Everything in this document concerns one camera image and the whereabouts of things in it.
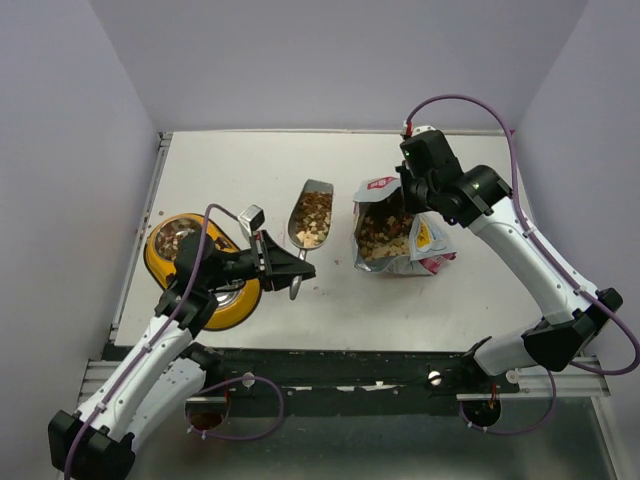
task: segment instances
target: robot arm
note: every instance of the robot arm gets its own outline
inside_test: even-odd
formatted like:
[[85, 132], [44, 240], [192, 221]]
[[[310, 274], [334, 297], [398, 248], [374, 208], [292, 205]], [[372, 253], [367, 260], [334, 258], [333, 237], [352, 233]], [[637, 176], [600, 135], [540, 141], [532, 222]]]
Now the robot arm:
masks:
[[[251, 247], [222, 252], [206, 236], [198, 268], [200, 232], [181, 241], [176, 274], [142, 338], [73, 415], [60, 411], [51, 420], [49, 445], [56, 468], [64, 470], [72, 455], [71, 475], [77, 480], [124, 479], [149, 433], [205, 383], [211, 356], [201, 354], [204, 347], [192, 342], [218, 306], [215, 293], [255, 278], [263, 290], [275, 291], [288, 288], [295, 277], [315, 277], [313, 265], [279, 247], [266, 230], [258, 230], [264, 222], [259, 207], [249, 207], [238, 221]], [[179, 313], [169, 321], [180, 302]], [[77, 448], [72, 449], [74, 441]]]
[[[476, 344], [475, 374], [499, 375], [507, 370], [542, 365], [560, 371], [606, 324], [608, 317], [580, 295], [531, 242], [516, 215], [511, 188], [491, 168], [479, 165], [463, 172], [444, 134], [426, 131], [400, 145], [404, 162], [397, 167], [405, 208], [411, 213], [436, 211], [451, 225], [468, 227], [489, 245], [531, 293], [542, 312], [533, 325]], [[580, 289], [612, 311], [622, 305], [614, 289], [600, 291], [580, 275], [536, 232]]]

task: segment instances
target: gray floor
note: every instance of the gray floor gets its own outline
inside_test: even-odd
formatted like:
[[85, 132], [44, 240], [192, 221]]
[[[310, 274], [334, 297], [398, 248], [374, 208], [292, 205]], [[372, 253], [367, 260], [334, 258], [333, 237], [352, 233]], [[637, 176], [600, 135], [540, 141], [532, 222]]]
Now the gray floor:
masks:
[[[501, 428], [524, 426], [545, 400], [505, 403]], [[233, 420], [227, 429], [258, 431], [267, 420]], [[186, 435], [169, 418], [140, 452], [128, 480], [298, 479], [614, 479], [591, 401], [561, 400], [540, 430], [498, 438], [466, 429], [459, 418], [427, 416], [289, 418], [269, 438], [230, 443]]]

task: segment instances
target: label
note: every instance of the label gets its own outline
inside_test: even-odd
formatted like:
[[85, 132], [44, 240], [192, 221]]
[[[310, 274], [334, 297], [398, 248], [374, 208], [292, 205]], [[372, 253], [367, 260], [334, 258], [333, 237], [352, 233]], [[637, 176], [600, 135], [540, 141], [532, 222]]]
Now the label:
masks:
[[418, 235], [416, 236], [416, 246], [418, 248], [426, 247], [431, 243], [431, 235], [429, 234], [429, 228], [427, 225], [420, 219], [420, 230], [418, 231]]
[[377, 180], [374, 180], [373, 182], [369, 182], [367, 184], [367, 190], [373, 190], [374, 188], [384, 188], [388, 183], [391, 183], [395, 179], [395, 177], [378, 178]]

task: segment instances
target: bolt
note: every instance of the bolt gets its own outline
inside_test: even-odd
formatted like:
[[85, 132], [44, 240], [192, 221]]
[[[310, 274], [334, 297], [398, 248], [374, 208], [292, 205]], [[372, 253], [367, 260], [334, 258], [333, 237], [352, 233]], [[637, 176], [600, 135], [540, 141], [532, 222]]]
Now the bolt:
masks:
[[437, 372], [436, 370], [432, 370], [431, 372], [429, 372], [428, 378], [429, 383], [434, 387], [437, 387], [442, 383], [442, 376], [440, 375], [440, 372]]
[[507, 382], [516, 384], [520, 380], [520, 374], [515, 370], [509, 370], [507, 372]]

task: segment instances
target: metal scoop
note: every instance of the metal scoop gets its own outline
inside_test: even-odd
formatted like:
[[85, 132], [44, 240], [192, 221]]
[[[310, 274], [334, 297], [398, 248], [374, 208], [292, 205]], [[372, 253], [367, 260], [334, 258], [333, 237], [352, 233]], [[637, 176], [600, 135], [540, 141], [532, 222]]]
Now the metal scoop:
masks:
[[[324, 234], [324, 238], [315, 240], [312, 244], [307, 242], [306, 246], [303, 240], [298, 237], [298, 234], [301, 231], [306, 231], [307, 226], [303, 225], [302, 219], [300, 218], [302, 215], [302, 205], [304, 200], [307, 198], [307, 194], [309, 193], [328, 193], [330, 194], [330, 203], [329, 210], [326, 215], [329, 217], [329, 222], [327, 222], [327, 231]], [[311, 250], [315, 250], [320, 248], [326, 241], [329, 236], [329, 231], [331, 230], [331, 211], [333, 210], [333, 185], [327, 182], [320, 182], [318, 180], [307, 180], [302, 187], [302, 191], [300, 192], [300, 196], [298, 197], [298, 201], [293, 207], [293, 211], [291, 212], [291, 216], [289, 217], [289, 226], [287, 227], [287, 231], [289, 232], [289, 240], [293, 244], [294, 247], [300, 249], [298, 253], [298, 258], [300, 260], [306, 260], [307, 252]], [[298, 296], [298, 290], [300, 290], [300, 284], [302, 283], [301, 277], [295, 277], [291, 282], [291, 287], [289, 287], [289, 298], [291, 300], [295, 300]]]

